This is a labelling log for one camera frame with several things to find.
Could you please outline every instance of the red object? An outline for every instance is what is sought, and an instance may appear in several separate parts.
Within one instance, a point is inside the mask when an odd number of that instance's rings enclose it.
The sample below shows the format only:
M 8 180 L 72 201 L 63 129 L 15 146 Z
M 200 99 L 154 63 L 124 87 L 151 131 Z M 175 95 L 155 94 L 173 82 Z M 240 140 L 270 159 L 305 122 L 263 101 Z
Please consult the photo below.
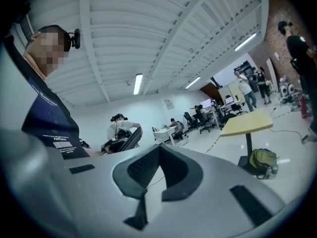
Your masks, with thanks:
M 306 118 L 307 117 L 306 101 L 303 95 L 301 96 L 299 102 L 301 103 L 302 118 Z

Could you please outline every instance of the poster on wall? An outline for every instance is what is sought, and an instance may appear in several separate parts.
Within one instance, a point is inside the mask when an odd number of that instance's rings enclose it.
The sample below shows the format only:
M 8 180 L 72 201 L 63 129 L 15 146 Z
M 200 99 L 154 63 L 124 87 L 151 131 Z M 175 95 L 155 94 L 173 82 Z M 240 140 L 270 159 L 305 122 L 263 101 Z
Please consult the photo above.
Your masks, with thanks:
M 174 108 L 174 104 L 170 100 L 164 100 L 168 110 Z

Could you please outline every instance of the white shirt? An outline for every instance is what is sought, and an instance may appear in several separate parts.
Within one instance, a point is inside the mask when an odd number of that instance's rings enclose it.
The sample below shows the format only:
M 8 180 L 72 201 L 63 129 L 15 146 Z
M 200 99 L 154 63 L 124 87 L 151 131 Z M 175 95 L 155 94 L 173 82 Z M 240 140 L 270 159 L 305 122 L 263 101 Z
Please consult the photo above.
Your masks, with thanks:
M 130 130 L 133 127 L 133 123 L 134 122 L 128 120 L 113 122 L 107 129 L 108 140 L 113 139 L 119 129 Z
M 245 82 L 242 80 L 242 78 L 247 80 L 245 75 L 240 75 L 240 77 L 241 78 L 236 79 L 236 82 L 238 83 L 238 87 L 239 87 L 240 91 L 243 93 L 243 95 L 246 95 L 246 94 L 250 93 L 252 91 L 252 89 L 249 86 L 248 82 Z

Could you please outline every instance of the red brick wall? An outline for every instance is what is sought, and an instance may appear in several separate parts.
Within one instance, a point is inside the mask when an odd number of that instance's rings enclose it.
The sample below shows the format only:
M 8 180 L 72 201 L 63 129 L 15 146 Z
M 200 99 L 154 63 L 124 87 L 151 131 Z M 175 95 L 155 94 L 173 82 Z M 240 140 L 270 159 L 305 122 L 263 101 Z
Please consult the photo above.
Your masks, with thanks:
M 257 66 L 263 66 L 262 64 L 264 63 L 264 60 L 267 60 L 268 55 L 272 60 L 277 81 L 279 81 L 282 76 L 286 75 L 289 82 L 293 83 L 295 87 L 300 87 L 300 84 L 298 83 L 299 77 L 290 64 L 291 56 L 289 55 L 286 47 L 286 39 L 277 30 L 277 24 L 282 20 L 292 22 L 294 35 L 303 36 L 308 46 L 312 48 L 313 41 L 311 35 L 301 20 L 300 14 L 296 11 L 289 0 L 268 1 L 268 22 L 264 42 L 255 47 L 249 52 L 249 54 Z M 275 52 L 279 54 L 280 60 L 277 60 L 275 57 Z

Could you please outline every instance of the computer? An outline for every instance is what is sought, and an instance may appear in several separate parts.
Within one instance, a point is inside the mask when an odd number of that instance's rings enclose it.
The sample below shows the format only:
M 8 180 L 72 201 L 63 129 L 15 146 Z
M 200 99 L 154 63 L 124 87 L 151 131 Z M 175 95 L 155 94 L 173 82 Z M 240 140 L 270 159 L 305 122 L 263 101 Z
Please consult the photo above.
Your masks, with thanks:
M 203 105 L 204 109 L 211 107 L 211 99 L 205 100 L 205 101 L 200 102 L 200 103 Z
M 233 99 L 233 97 L 228 97 L 224 101 L 225 101 L 226 105 L 229 105 L 229 104 L 234 102 L 234 99 Z

